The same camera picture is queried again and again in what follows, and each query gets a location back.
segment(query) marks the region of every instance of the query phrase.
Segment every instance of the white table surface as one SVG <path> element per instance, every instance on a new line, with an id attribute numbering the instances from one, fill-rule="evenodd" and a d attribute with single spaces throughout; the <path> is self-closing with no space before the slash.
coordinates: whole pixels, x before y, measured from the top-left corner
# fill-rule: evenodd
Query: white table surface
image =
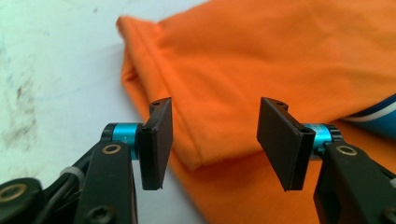
<path id="1" fill-rule="evenodd" d="M 142 122 L 120 84 L 117 17 L 158 21 L 204 1 L 0 1 L 0 183 L 46 188 L 108 123 Z M 170 169 L 143 191 L 133 167 L 140 223 L 205 223 Z"/>

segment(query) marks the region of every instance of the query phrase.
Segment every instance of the white stripe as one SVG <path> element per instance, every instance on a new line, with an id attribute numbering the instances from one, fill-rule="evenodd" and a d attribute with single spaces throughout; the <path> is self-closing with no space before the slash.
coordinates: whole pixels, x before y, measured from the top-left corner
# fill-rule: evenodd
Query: white stripe
<path id="1" fill-rule="evenodd" d="M 352 122 L 370 121 L 370 120 L 379 119 L 381 117 L 384 117 L 384 116 L 392 113 L 395 110 L 396 110 L 396 102 L 392 103 L 391 105 L 388 105 L 387 107 L 385 107 L 381 110 L 376 111 L 374 114 L 367 115 L 364 117 L 346 117 L 346 118 L 344 118 L 344 120 L 352 121 Z"/>

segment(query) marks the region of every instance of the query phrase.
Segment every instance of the folded orange shirt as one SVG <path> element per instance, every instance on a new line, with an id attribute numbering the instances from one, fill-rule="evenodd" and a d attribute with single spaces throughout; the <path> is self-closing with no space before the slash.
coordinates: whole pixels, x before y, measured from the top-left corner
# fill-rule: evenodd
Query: folded orange shirt
<path id="1" fill-rule="evenodd" d="M 318 223 L 313 192 L 284 192 L 256 139 L 261 97 L 331 122 L 396 171 L 395 141 L 343 121 L 396 89 L 396 5 L 212 0 L 159 22 L 120 17 L 121 81 L 144 119 L 172 97 L 170 166 L 210 223 Z"/>

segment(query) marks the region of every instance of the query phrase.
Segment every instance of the orange fabric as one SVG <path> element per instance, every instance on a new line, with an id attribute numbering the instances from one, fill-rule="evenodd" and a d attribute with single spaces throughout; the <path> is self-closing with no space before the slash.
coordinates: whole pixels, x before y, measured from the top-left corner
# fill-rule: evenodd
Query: orange fabric
<path id="1" fill-rule="evenodd" d="M 391 96 L 395 21 L 387 0 L 212 0 L 157 23 L 120 17 L 121 81 L 145 119 L 149 102 L 172 97 L 170 165 L 210 223 L 317 223 L 320 162 L 303 191 L 282 191 L 256 140 L 260 98 L 330 122 Z M 394 141 L 336 124 L 396 171 Z"/>

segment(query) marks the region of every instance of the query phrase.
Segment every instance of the orange cloth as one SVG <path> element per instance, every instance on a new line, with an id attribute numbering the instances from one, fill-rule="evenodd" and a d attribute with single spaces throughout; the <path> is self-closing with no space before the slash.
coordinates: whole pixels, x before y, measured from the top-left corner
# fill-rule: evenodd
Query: orange cloth
<path id="1" fill-rule="evenodd" d="M 318 223 L 320 161 L 304 190 L 283 192 L 256 140 L 260 99 L 330 122 L 391 96 L 395 22 L 390 0 L 212 0 L 157 23 L 120 17 L 121 81 L 145 119 L 172 97 L 170 166 L 208 222 Z M 396 172 L 394 141 L 334 124 Z"/>

